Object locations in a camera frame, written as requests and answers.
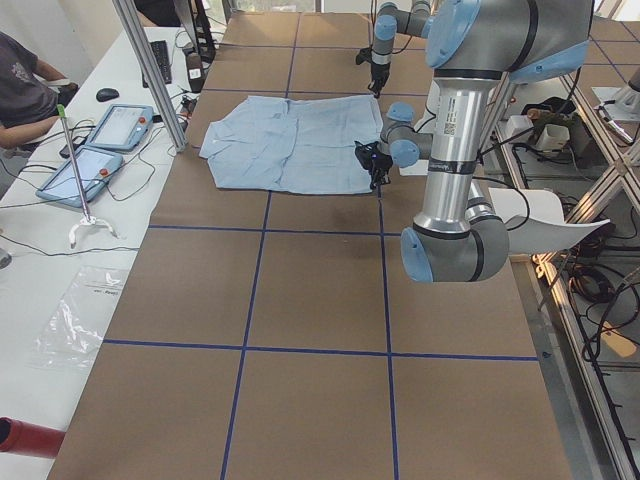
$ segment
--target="wrinkled fabric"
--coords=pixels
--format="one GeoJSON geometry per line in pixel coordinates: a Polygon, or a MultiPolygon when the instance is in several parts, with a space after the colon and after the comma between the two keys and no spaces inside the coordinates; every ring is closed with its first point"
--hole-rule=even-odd
{"type": "Polygon", "coordinates": [[[209,125],[200,156],[219,188],[300,194],[370,192],[355,140],[376,141],[376,100],[360,95],[294,101],[250,96],[209,125]]]}

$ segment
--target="clear plastic bag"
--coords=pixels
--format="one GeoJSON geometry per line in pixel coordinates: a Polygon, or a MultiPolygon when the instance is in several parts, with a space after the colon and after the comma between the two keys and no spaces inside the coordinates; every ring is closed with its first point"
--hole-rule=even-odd
{"type": "Polygon", "coordinates": [[[90,369],[128,274],[128,270],[83,266],[36,339],[31,365],[90,369]]]}

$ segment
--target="computer mouse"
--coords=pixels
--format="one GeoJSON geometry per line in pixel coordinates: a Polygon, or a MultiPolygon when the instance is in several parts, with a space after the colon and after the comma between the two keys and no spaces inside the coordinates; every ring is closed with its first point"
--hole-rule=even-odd
{"type": "Polygon", "coordinates": [[[96,93],[96,100],[99,102],[106,102],[108,100],[113,100],[114,98],[118,98],[120,96],[120,92],[115,88],[101,88],[96,93]]]}

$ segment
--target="white desk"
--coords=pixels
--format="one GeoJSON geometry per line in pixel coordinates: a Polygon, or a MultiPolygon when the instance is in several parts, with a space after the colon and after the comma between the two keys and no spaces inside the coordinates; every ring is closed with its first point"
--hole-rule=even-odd
{"type": "MultiPolygon", "coordinates": [[[[176,28],[147,29],[150,40],[164,39],[169,52],[175,44],[176,28]]],[[[184,57],[176,49],[173,61],[174,83],[167,86],[170,96],[188,88],[184,57]]],[[[174,104],[180,102],[181,95],[174,104]]],[[[126,35],[118,37],[97,65],[79,93],[67,108],[70,124],[90,118],[93,123],[102,117],[110,104],[131,103],[154,105],[151,93],[142,88],[140,68],[126,35]],[[96,92],[103,87],[115,88],[120,98],[99,103],[96,92]]],[[[61,130],[58,122],[50,133],[61,130]]],[[[29,163],[57,166],[63,162],[58,151],[63,147],[62,136],[38,148],[29,163]]],[[[91,212],[107,219],[121,238],[113,238],[106,229],[81,229],[76,250],[127,246],[137,248],[144,237],[149,215],[154,208],[173,161],[174,149],[166,130],[160,132],[143,153],[156,172],[149,184],[124,202],[116,202],[103,192],[90,203],[91,212]]],[[[151,168],[139,160],[133,161],[111,181],[110,188],[118,197],[136,190],[147,179],[151,168]]],[[[41,185],[50,171],[34,169],[21,178],[41,185]]],[[[37,202],[33,187],[16,180],[0,206],[37,202]]],[[[82,213],[53,204],[0,209],[0,228],[4,235],[19,242],[37,246],[47,252],[72,252],[69,248],[69,229],[82,213]]],[[[0,247],[13,256],[12,264],[0,270],[0,416],[21,419],[52,428],[66,430],[86,382],[88,371],[44,370],[28,366],[34,341],[55,311],[60,298],[83,265],[129,269],[136,252],[89,253],[73,257],[49,258],[13,245],[0,238],[0,247]]],[[[105,325],[110,318],[104,318],[105,325]]],[[[0,454],[0,478],[43,480],[51,460],[0,454]]]]}

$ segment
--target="tablet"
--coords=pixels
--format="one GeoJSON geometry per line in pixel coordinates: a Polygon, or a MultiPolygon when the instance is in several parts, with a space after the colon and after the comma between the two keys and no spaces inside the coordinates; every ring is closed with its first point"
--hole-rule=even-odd
{"type": "Polygon", "coordinates": [[[86,145],[130,152],[144,138],[152,121],[153,108],[147,105],[111,105],[87,137],[86,145]]]}
{"type": "MultiPolygon", "coordinates": [[[[123,162],[122,155],[119,153],[86,145],[76,151],[76,159],[87,201],[93,200],[104,189],[123,162]]],[[[71,160],[63,163],[44,185],[36,190],[36,195],[70,207],[82,207],[71,160]]]]}

